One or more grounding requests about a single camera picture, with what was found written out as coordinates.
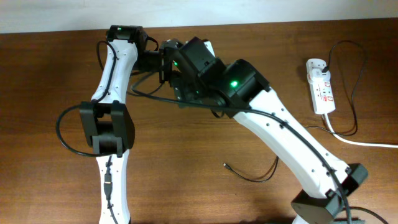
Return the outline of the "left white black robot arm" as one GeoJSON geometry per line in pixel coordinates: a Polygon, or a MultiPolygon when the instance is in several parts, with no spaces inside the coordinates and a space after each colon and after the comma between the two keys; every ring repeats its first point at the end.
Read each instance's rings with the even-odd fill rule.
{"type": "Polygon", "coordinates": [[[112,25],[106,32],[106,62],[100,83],[89,102],[79,106],[90,153],[95,157],[101,181],[100,223],[130,223],[127,204],[127,161],[135,141],[135,126],[126,106],[133,70],[165,68],[162,46],[146,49],[151,37],[141,26],[112,25]]]}

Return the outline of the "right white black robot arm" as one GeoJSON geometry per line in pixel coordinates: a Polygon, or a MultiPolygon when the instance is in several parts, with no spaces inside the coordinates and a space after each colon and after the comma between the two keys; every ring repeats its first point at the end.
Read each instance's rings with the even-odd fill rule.
{"type": "Polygon", "coordinates": [[[292,171],[302,186],[292,200],[295,223],[331,223],[345,212],[348,197],[368,176],[361,164],[347,164],[322,146],[285,108],[265,77],[249,62],[226,65],[204,41],[172,41],[168,60],[180,105],[220,111],[250,130],[292,171]]]}

